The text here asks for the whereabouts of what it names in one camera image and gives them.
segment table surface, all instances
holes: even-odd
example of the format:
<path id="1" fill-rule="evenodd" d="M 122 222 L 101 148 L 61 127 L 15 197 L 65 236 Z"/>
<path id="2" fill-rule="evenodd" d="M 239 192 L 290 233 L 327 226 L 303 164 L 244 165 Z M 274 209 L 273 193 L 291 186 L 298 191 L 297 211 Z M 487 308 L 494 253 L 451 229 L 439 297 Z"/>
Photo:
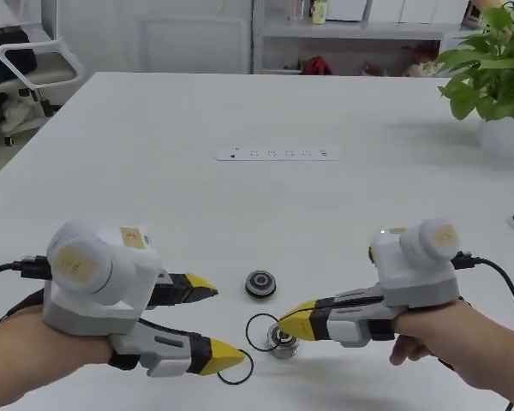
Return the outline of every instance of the table surface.
<path id="1" fill-rule="evenodd" d="M 72 217 L 144 223 L 167 270 L 197 272 L 221 292 L 147 317 L 245 349 L 251 315 L 282 314 L 309 299 L 373 285 L 367 249 L 384 226 L 447 217 L 463 249 L 514 277 L 514 231 L 505 222 L 514 213 L 514 165 L 481 154 L 478 119 L 454 121 L 438 84 L 97 74 L 0 173 L 0 264 L 43 253 Z M 213 159 L 225 146 L 324 145 L 338 148 L 341 160 Z M 271 301 L 255 303 L 244 294 L 253 270 L 276 276 Z M 476 268 L 459 277 L 475 307 L 514 328 L 514 302 L 497 273 Z M 3 274 L 0 316 L 38 287 Z M 435 360 L 392 367 L 390 349 L 390 342 L 363 349 L 305 342 L 287 362 L 251 351 L 254 376 L 237 388 L 214 376 L 151 379 L 141 369 L 92 366 L 11 409 L 498 411 L 505 405 Z"/>

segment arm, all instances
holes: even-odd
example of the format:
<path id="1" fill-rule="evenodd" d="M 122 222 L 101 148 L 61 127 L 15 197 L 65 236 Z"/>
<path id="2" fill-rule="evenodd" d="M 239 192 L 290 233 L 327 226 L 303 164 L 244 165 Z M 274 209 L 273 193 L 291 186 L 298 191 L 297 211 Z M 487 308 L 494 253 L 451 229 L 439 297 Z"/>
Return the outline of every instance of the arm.
<path id="1" fill-rule="evenodd" d="M 469 385 L 514 402 L 514 331 L 494 323 L 466 303 L 407 313 L 396 321 L 401 334 L 391 362 L 435 354 Z"/>
<path id="2" fill-rule="evenodd" d="M 0 324 L 0 407 L 85 365 L 106 363 L 111 354 L 106 338 L 53 330 L 37 307 L 20 312 Z"/>

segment strap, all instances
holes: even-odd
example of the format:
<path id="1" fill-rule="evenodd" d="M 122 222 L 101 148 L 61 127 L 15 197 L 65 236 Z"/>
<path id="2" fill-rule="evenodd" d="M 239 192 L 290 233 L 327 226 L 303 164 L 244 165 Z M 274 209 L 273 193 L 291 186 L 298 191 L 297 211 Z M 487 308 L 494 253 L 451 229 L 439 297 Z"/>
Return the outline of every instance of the strap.
<path id="1" fill-rule="evenodd" d="M 21 301 L 15 307 L 11 308 L 6 315 L 0 319 L 0 323 L 8 319 L 15 313 L 30 307 L 39 307 L 44 305 L 44 289 L 36 291 L 30 294 L 25 300 Z M 109 366 L 113 366 L 122 371 L 131 371 L 137 367 L 139 363 L 140 355 L 120 355 L 116 351 L 112 354 L 109 360 Z"/>

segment wearable gripper device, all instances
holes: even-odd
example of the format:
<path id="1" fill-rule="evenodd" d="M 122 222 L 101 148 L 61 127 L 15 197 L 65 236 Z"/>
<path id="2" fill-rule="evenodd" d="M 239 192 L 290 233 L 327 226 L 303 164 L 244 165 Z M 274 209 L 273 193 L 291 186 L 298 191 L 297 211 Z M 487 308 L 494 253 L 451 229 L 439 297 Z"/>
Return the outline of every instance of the wearable gripper device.
<path id="1" fill-rule="evenodd" d="M 93 230 L 67 223 L 51 240 L 45 258 L 20 264 L 32 267 L 25 276 L 21 270 L 22 277 L 48 281 L 5 318 L 24 307 L 43 305 L 44 321 L 57 330 L 108 336 L 115 349 L 112 366 L 130 370 L 141 364 L 150 377 L 175 377 L 185 372 L 214 374 L 244 359 L 225 342 L 141 318 L 147 309 L 197 302 L 218 293 L 194 274 L 165 271 L 142 228 Z"/>
<path id="2" fill-rule="evenodd" d="M 280 318 L 278 326 L 302 340 L 333 340 L 344 347 L 392 340 L 391 321 L 401 313 L 459 298 L 451 263 L 458 250 L 457 233 L 444 219 L 381 230 L 369 248 L 378 283 L 307 301 Z"/>

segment white power strip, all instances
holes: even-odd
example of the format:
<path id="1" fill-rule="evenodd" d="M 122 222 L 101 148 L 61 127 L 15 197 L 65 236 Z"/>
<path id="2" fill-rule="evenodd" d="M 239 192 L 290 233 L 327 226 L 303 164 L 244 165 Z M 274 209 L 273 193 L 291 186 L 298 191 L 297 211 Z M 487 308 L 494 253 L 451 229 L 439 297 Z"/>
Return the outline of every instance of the white power strip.
<path id="1" fill-rule="evenodd" d="M 218 161 L 338 161 L 334 148 L 247 148 L 228 147 L 215 152 Z"/>

